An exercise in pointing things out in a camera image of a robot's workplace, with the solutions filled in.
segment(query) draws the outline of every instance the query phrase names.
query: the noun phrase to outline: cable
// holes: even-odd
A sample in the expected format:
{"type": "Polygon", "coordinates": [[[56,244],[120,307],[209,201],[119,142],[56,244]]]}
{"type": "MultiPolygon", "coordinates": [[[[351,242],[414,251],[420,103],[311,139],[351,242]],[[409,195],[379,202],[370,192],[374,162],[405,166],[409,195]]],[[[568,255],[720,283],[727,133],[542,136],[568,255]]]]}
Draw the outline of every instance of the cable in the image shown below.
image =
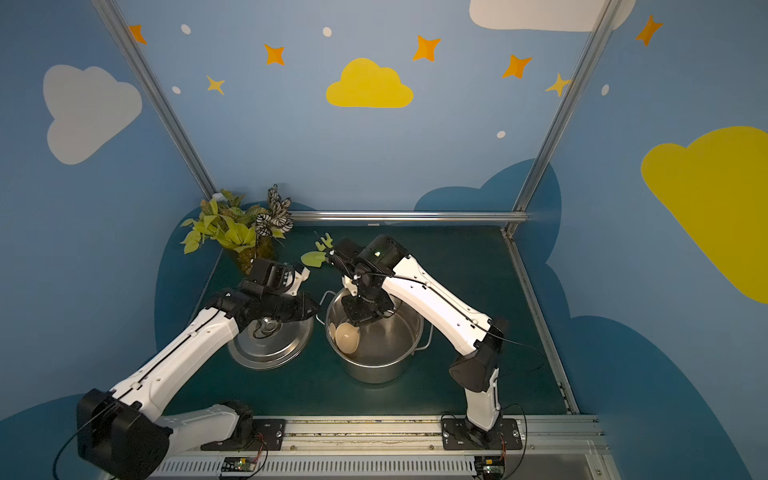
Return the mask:
{"type": "MultiPolygon", "coordinates": [[[[445,300],[445,297],[443,297],[442,295],[440,295],[440,293],[439,293],[439,292],[437,292],[437,291],[435,291],[435,289],[431,288],[431,287],[430,287],[429,285],[427,285],[426,283],[424,283],[424,282],[422,282],[422,281],[420,281],[420,280],[414,280],[413,278],[408,278],[408,277],[405,277],[405,276],[397,276],[397,275],[386,275],[386,274],[384,274],[384,273],[376,273],[376,272],[360,272],[360,273],[357,273],[357,275],[358,275],[358,276],[362,276],[362,275],[385,276],[385,277],[387,277],[387,278],[396,278],[396,279],[399,279],[399,280],[408,280],[409,282],[418,283],[419,285],[423,285],[425,288],[429,288],[429,289],[430,289],[432,292],[435,292],[435,293],[436,293],[436,294],[437,294],[437,295],[438,295],[440,298],[442,298],[443,300],[445,300]]],[[[445,300],[445,301],[448,303],[448,305],[451,305],[451,306],[453,306],[453,304],[452,304],[452,303],[450,303],[450,302],[448,302],[448,300],[445,300]]],[[[541,350],[537,349],[537,348],[536,348],[536,347],[534,347],[534,346],[525,345],[524,343],[515,342],[514,340],[506,339],[506,338],[504,338],[503,336],[498,336],[498,335],[495,335],[494,333],[491,333],[491,332],[489,332],[488,330],[484,329],[483,327],[481,327],[481,326],[480,326],[480,325],[478,325],[477,323],[475,323],[475,322],[472,322],[472,319],[470,319],[468,316],[466,316],[466,315],[464,314],[464,312],[462,312],[461,310],[459,310],[459,309],[455,308],[455,306],[453,306],[453,307],[454,307],[454,310],[456,310],[457,312],[461,313],[461,314],[462,314],[462,316],[463,316],[464,318],[466,318],[466,319],[467,319],[467,320],[468,320],[468,321],[469,321],[469,322],[470,322],[470,323],[471,323],[473,326],[476,326],[477,328],[479,328],[479,329],[480,329],[480,330],[482,330],[483,332],[487,333],[488,335],[490,335],[490,336],[493,336],[493,337],[495,337],[495,338],[497,338],[497,339],[500,339],[501,341],[504,341],[504,342],[508,342],[508,343],[514,343],[514,344],[515,344],[515,345],[517,345],[517,346],[523,346],[523,347],[525,347],[525,348],[527,348],[527,349],[531,349],[531,350],[533,350],[534,352],[536,352],[536,353],[538,353],[539,355],[541,355],[541,357],[542,357],[542,358],[544,358],[544,361],[545,361],[545,363],[541,364],[541,366],[538,366],[538,367],[536,367],[536,368],[535,368],[534,370],[532,370],[532,371],[538,370],[538,369],[540,369],[542,366],[546,365],[546,362],[547,362],[547,356],[546,356],[546,355],[544,354],[544,352],[542,352],[541,350]]]]}
{"type": "Polygon", "coordinates": [[[259,434],[259,437],[261,438],[261,446],[264,447],[264,451],[266,452],[266,455],[264,456],[264,462],[261,464],[261,466],[254,473],[252,473],[249,476],[247,476],[245,478],[245,480],[248,480],[249,478],[252,478],[255,474],[261,472],[261,469],[264,468],[264,466],[266,465],[266,461],[270,458],[270,450],[266,447],[266,440],[264,439],[264,436],[259,434]]]}
{"type": "Polygon", "coordinates": [[[498,436],[502,438],[502,460],[507,458],[507,442],[504,441],[504,434],[499,432],[498,436]]]}
{"type": "MultiPolygon", "coordinates": [[[[523,408],[520,406],[519,403],[510,403],[509,405],[507,405],[502,409],[502,413],[504,413],[504,411],[511,406],[517,406],[523,414],[523,421],[525,422],[525,443],[523,444],[523,453],[522,455],[520,455],[520,460],[518,461],[518,464],[515,466],[515,469],[509,472],[508,475],[505,475],[504,477],[502,477],[502,480],[506,480],[507,478],[510,478],[515,474],[518,468],[520,468],[520,465],[522,465],[523,459],[525,458],[525,451],[528,450],[528,417],[525,416],[525,410],[523,410],[523,408]]],[[[504,465],[506,469],[506,465],[507,465],[506,454],[505,454],[504,465]]]]}
{"type": "Polygon", "coordinates": [[[101,410],[96,415],[92,416],[90,420],[88,420],[86,423],[84,423],[79,429],[75,430],[75,432],[72,434],[72,436],[69,437],[66,442],[64,442],[64,444],[61,446],[61,448],[58,450],[58,453],[54,457],[53,465],[51,466],[51,473],[53,474],[54,480],[61,480],[58,477],[58,473],[57,473],[58,460],[60,459],[61,454],[64,453],[64,450],[67,448],[67,445],[69,445],[69,442],[74,440],[74,437],[78,436],[78,433],[80,433],[85,427],[88,426],[88,424],[93,422],[95,419],[99,418],[100,416],[102,416],[103,414],[105,414],[107,412],[111,412],[112,410],[115,410],[118,407],[118,402],[120,401],[120,399],[123,398],[124,396],[126,396],[128,394],[128,392],[124,393],[123,395],[118,397],[118,399],[115,400],[114,403],[112,403],[111,405],[105,407],[103,410],[101,410]]]}
{"type": "MultiPolygon", "coordinates": [[[[198,331],[199,329],[202,329],[204,326],[206,326],[206,325],[208,324],[208,322],[210,322],[212,319],[214,319],[214,317],[215,317],[216,315],[218,315],[218,314],[219,314],[219,312],[221,312],[221,309],[218,309],[218,308],[217,308],[217,309],[216,309],[216,312],[215,312],[213,315],[211,315],[211,316],[210,316],[210,318],[209,318],[208,320],[206,320],[206,321],[205,321],[205,322],[203,322],[203,323],[202,323],[200,326],[198,326],[198,327],[195,329],[195,331],[198,331]]],[[[161,363],[162,363],[162,362],[163,362],[163,361],[164,361],[166,358],[168,358],[168,356],[170,356],[170,355],[171,355],[173,352],[175,352],[175,351],[176,351],[176,350],[177,350],[177,349],[178,349],[178,348],[179,348],[181,345],[183,345],[183,344],[184,344],[184,342],[186,342],[186,341],[187,341],[187,339],[189,339],[189,338],[190,338],[189,336],[187,336],[186,338],[184,338],[184,340],[182,340],[182,341],[181,341],[181,342],[180,342],[178,345],[176,345],[176,346],[175,346],[175,347],[174,347],[174,348],[173,348],[173,349],[172,349],[170,352],[168,352],[168,354],[167,354],[166,356],[164,356],[162,359],[158,360],[158,361],[157,361],[157,362],[156,362],[156,363],[155,363],[155,364],[154,364],[154,365],[153,365],[151,368],[149,368],[149,370],[148,370],[148,371],[146,371],[146,373],[145,373],[145,374],[144,374],[144,375],[141,377],[141,379],[139,380],[139,383],[143,382],[143,381],[144,381],[144,380],[145,380],[145,379],[146,379],[146,378],[149,376],[149,374],[152,372],[152,370],[154,370],[154,369],[155,369],[155,367],[157,367],[158,365],[160,365],[160,364],[161,364],[161,363]]],[[[81,432],[81,431],[82,431],[82,430],[83,430],[83,429],[84,429],[86,426],[88,426],[88,424],[90,424],[91,422],[93,422],[95,419],[99,418],[100,416],[102,416],[103,414],[105,414],[107,411],[109,411],[109,412],[110,412],[110,411],[112,411],[113,409],[116,409],[116,408],[118,407],[118,402],[119,402],[119,401],[120,401],[120,400],[121,400],[123,397],[125,397],[125,396],[126,396],[128,393],[130,393],[130,392],[133,392],[133,390],[134,390],[134,389],[133,389],[133,387],[131,387],[131,388],[129,388],[128,390],[126,390],[126,391],[125,391],[125,393],[123,393],[122,395],[120,395],[120,396],[119,396],[119,397],[118,397],[118,398],[115,400],[115,402],[114,402],[114,403],[112,403],[112,404],[111,404],[111,405],[109,405],[108,407],[104,408],[103,410],[101,410],[101,411],[100,411],[99,413],[97,413],[96,415],[92,416],[90,420],[88,420],[86,423],[84,423],[84,424],[83,424],[83,425],[82,425],[82,426],[81,426],[79,429],[77,429],[77,430],[76,430],[76,431],[75,431],[75,432],[72,434],[72,436],[71,436],[71,437],[69,437],[69,438],[67,439],[67,441],[66,441],[66,442],[64,442],[64,444],[61,446],[61,448],[59,449],[58,453],[57,453],[57,454],[56,454],[56,456],[54,457],[54,459],[53,459],[53,465],[51,466],[51,473],[53,474],[53,478],[54,478],[54,480],[61,480],[61,479],[58,477],[58,473],[56,472],[56,470],[57,470],[57,467],[58,467],[58,460],[60,459],[60,457],[61,457],[61,454],[62,454],[62,453],[64,452],[64,450],[67,448],[67,445],[69,445],[69,443],[70,443],[72,440],[74,440],[74,437],[78,436],[78,433],[80,433],[80,432],[81,432]]]]}

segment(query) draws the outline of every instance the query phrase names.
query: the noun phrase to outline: black wire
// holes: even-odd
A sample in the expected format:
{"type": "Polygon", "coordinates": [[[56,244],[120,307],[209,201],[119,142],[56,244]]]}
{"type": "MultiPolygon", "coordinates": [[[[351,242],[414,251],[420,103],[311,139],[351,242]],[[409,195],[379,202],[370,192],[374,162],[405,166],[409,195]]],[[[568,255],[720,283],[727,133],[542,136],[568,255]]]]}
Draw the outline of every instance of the black wire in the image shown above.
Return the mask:
{"type": "MultiPolygon", "coordinates": [[[[385,276],[385,277],[387,277],[387,278],[396,278],[396,279],[400,279],[400,280],[408,280],[409,282],[418,283],[419,285],[423,285],[423,286],[425,286],[425,287],[429,287],[429,286],[428,286],[426,283],[424,283],[424,282],[422,282],[422,281],[420,281],[420,280],[414,280],[413,278],[408,278],[407,276],[386,275],[386,274],[384,274],[384,273],[376,273],[376,272],[360,272],[360,273],[358,273],[358,275],[360,275],[360,276],[362,276],[362,275],[385,276]]],[[[435,292],[435,293],[437,293],[437,294],[438,294],[438,295],[439,295],[439,296],[442,298],[442,295],[440,295],[440,293],[436,292],[434,289],[430,289],[430,290],[431,290],[431,291],[433,291],[433,292],[435,292]]],[[[464,318],[466,318],[466,319],[467,319],[467,320],[468,320],[468,321],[469,321],[469,322],[470,322],[470,323],[471,323],[473,326],[476,326],[477,328],[479,328],[479,329],[480,329],[480,330],[482,330],[483,332],[487,333],[488,335],[490,335],[490,336],[493,336],[493,337],[495,337],[495,338],[497,338],[497,339],[500,339],[500,340],[502,340],[502,341],[504,341],[504,342],[514,343],[514,344],[515,344],[515,345],[517,345],[517,346],[523,346],[523,347],[525,347],[525,348],[527,348],[527,349],[531,349],[531,350],[533,350],[534,352],[536,352],[536,353],[538,353],[539,355],[541,355],[541,357],[544,359],[545,363],[542,363],[542,364],[541,364],[541,366],[538,366],[538,367],[536,367],[535,369],[533,369],[533,370],[532,370],[532,372],[533,372],[533,371],[535,371],[535,370],[538,370],[538,369],[540,369],[542,366],[546,365],[546,362],[547,362],[547,356],[546,356],[546,355],[544,354],[544,352],[542,352],[540,349],[537,349],[537,348],[536,348],[536,347],[534,347],[534,346],[525,345],[524,343],[515,342],[514,340],[506,339],[506,338],[504,338],[503,336],[498,336],[498,335],[495,335],[494,333],[491,333],[491,332],[489,332],[488,330],[484,329],[483,327],[481,327],[481,326],[480,326],[480,325],[478,325],[477,323],[474,323],[474,322],[472,322],[472,320],[471,320],[471,319],[469,319],[469,317],[467,317],[467,316],[464,314],[464,312],[462,312],[461,310],[458,310],[458,309],[456,309],[456,311],[458,311],[459,313],[461,313],[461,314],[462,314],[462,316],[464,316],[464,318]]]]}
{"type": "MultiPolygon", "coordinates": [[[[523,410],[522,406],[520,406],[519,403],[510,403],[509,405],[507,405],[502,409],[502,413],[504,413],[504,411],[511,406],[517,406],[523,414],[523,421],[525,422],[525,443],[523,444],[523,453],[522,455],[520,455],[520,460],[518,460],[518,464],[515,466],[515,469],[513,469],[507,475],[504,475],[504,477],[502,477],[502,480],[506,480],[507,478],[510,478],[515,474],[518,468],[520,468],[520,465],[522,465],[523,463],[523,459],[525,458],[525,451],[528,450],[528,417],[525,416],[525,410],[523,410]]],[[[506,464],[507,464],[507,459],[504,458],[505,468],[506,468],[506,464]]]]}
{"type": "MultiPolygon", "coordinates": [[[[213,315],[211,315],[211,316],[210,316],[210,318],[209,318],[208,320],[206,320],[205,322],[203,322],[203,324],[202,324],[202,325],[198,326],[198,327],[195,329],[195,331],[198,331],[199,329],[201,329],[201,328],[203,328],[204,326],[206,326],[206,325],[208,324],[208,322],[210,322],[212,319],[214,319],[214,317],[215,317],[216,315],[218,315],[218,314],[219,314],[219,312],[220,312],[220,311],[221,311],[221,309],[216,309],[216,312],[215,312],[213,315]]],[[[182,343],[180,343],[179,345],[177,345],[177,346],[176,346],[174,349],[172,349],[170,352],[168,352],[168,354],[167,354],[166,356],[164,356],[164,357],[163,357],[162,359],[160,359],[160,360],[159,360],[157,363],[155,363],[155,364],[152,366],[152,368],[150,368],[148,371],[146,371],[146,373],[144,374],[144,376],[142,376],[142,377],[141,377],[141,379],[139,380],[139,382],[143,382],[143,381],[144,381],[144,380],[145,380],[145,379],[146,379],[146,378],[149,376],[149,374],[152,372],[152,370],[154,370],[154,369],[155,369],[155,367],[157,367],[158,365],[160,365],[160,364],[161,364],[161,363],[162,363],[162,362],[163,362],[163,361],[164,361],[166,358],[168,358],[168,356],[170,356],[170,355],[171,355],[173,352],[175,352],[175,351],[176,351],[176,349],[182,345],[182,343]]],[[[81,432],[81,431],[82,431],[82,430],[83,430],[83,429],[84,429],[86,426],[88,426],[88,424],[90,424],[91,422],[93,422],[95,419],[97,419],[98,417],[102,416],[102,415],[103,415],[103,414],[105,414],[107,411],[111,411],[111,410],[113,410],[113,409],[116,409],[116,408],[118,407],[118,402],[120,401],[120,399],[122,399],[123,397],[125,397],[125,396],[126,396],[128,393],[132,392],[133,390],[134,390],[134,389],[133,389],[132,387],[131,387],[131,388],[129,388],[128,390],[126,390],[126,392],[125,392],[125,393],[123,393],[122,395],[120,395],[120,396],[119,396],[119,397],[118,397],[118,398],[115,400],[115,402],[114,402],[114,403],[112,403],[112,404],[111,404],[111,405],[109,405],[108,407],[104,408],[104,410],[101,410],[101,411],[100,411],[99,413],[97,413],[96,415],[92,416],[90,420],[88,420],[86,423],[84,423],[84,424],[83,424],[83,425],[82,425],[82,426],[81,426],[79,429],[77,429],[77,430],[76,430],[76,431],[75,431],[75,432],[72,434],[72,436],[71,436],[71,437],[69,437],[69,438],[67,439],[67,441],[66,441],[66,442],[64,442],[64,444],[61,446],[61,448],[58,450],[58,453],[57,453],[57,454],[56,454],[56,456],[54,457],[54,459],[53,459],[53,465],[51,466],[51,473],[53,474],[53,478],[54,478],[54,480],[61,480],[61,479],[58,477],[58,473],[56,472],[56,467],[58,466],[58,460],[60,459],[60,457],[61,457],[61,454],[62,454],[62,453],[64,452],[64,450],[67,448],[67,445],[69,445],[69,443],[70,443],[72,440],[74,440],[74,437],[78,436],[78,433],[80,433],[80,432],[81,432]]]]}
{"type": "Polygon", "coordinates": [[[75,430],[75,432],[72,434],[72,436],[71,436],[71,437],[69,437],[69,438],[67,439],[67,441],[66,441],[66,442],[64,442],[64,444],[61,446],[61,448],[58,450],[58,453],[57,453],[57,454],[56,454],[56,456],[54,457],[54,459],[53,459],[53,465],[51,466],[51,473],[53,474],[53,478],[54,478],[54,480],[61,480],[61,479],[58,477],[58,473],[56,472],[56,468],[58,467],[58,460],[60,459],[60,457],[61,457],[61,454],[62,454],[62,453],[64,453],[64,450],[67,448],[67,445],[69,445],[69,442],[71,442],[72,440],[74,440],[74,437],[78,436],[78,433],[82,432],[82,430],[83,430],[85,427],[87,427],[87,426],[88,426],[88,424],[90,424],[91,422],[93,422],[95,419],[99,418],[100,416],[102,416],[103,414],[105,414],[105,413],[107,413],[107,412],[111,412],[112,410],[115,410],[115,409],[118,407],[118,401],[119,401],[121,398],[123,398],[124,396],[126,396],[126,395],[128,394],[128,392],[130,392],[130,390],[128,390],[128,391],[127,391],[126,393],[124,393],[123,395],[121,395],[121,396],[120,396],[120,397],[119,397],[119,398],[118,398],[118,399],[117,399],[117,400],[116,400],[116,401],[115,401],[113,404],[111,404],[111,405],[109,405],[109,406],[105,407],[105,408],[104,408],[103,410],[101,410],[99,413],[97,413],[96,415],[92,416],[90,420],[88,420],[86,423],[84,423],[84,424],[83,424],[83,425],[82,425],[82,426],[81,426],[79,429],[75,430]]]}

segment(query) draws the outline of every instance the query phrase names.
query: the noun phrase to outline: yellow cloud painting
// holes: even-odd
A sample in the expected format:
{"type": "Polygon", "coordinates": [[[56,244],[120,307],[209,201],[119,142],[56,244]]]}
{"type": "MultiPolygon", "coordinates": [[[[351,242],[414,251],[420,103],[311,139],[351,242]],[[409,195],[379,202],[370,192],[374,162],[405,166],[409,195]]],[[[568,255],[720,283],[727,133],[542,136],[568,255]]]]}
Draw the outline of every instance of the yellow cloud painting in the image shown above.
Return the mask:
{"type": "Polygon", "coordinates": [[[356,58],[344,67],[341,81],[328,87],[326,98],[337,107],[401,108],[411,103],[413,91],[391,68],[356,58]]]}
{"type": "Polygon", "coordinates": [[[768,303],[768,134],[727,127],[655,147],[643,178],[741,293],[768,303]]]}

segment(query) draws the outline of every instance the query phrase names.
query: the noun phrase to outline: metal lid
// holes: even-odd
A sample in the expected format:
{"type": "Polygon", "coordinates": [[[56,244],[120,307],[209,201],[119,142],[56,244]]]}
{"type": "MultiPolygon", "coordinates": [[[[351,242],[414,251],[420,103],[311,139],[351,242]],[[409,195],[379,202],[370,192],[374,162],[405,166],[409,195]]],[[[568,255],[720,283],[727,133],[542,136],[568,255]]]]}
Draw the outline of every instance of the metal lid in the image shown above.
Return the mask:
{"type": "Polygon", "coordinates": [[[251,322],[227,344],[232,358],[254,370],[275,369],[299,355],[309,342],[313,319],[278,323],[271,318],[251,322]]]}

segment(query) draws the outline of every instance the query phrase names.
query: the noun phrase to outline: artificial plant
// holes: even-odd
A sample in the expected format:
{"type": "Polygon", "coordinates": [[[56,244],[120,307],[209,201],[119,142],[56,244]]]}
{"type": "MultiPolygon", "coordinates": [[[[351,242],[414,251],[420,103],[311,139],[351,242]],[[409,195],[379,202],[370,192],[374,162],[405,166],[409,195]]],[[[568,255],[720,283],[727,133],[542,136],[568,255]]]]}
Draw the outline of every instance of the artificial plant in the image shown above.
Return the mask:
{"type": "Polygon", "coordinates": [[[200,215],[197,220],[187,218],[182,227],[192,226],[181,242],[184,253],[192,253],[210,238],[222,247],[237,254],[238,267],[250,273],[250,264],[254,257],[274,258],[273,238],[285,238],[293,228],[293,220],[288,209],[291,199],[282,200],[273,185],[267,194],[268,208],[253,205],[242,210],[245,195],[236,197],[228,190],[222,190],[210,200],[200,202],[200,215]]]}

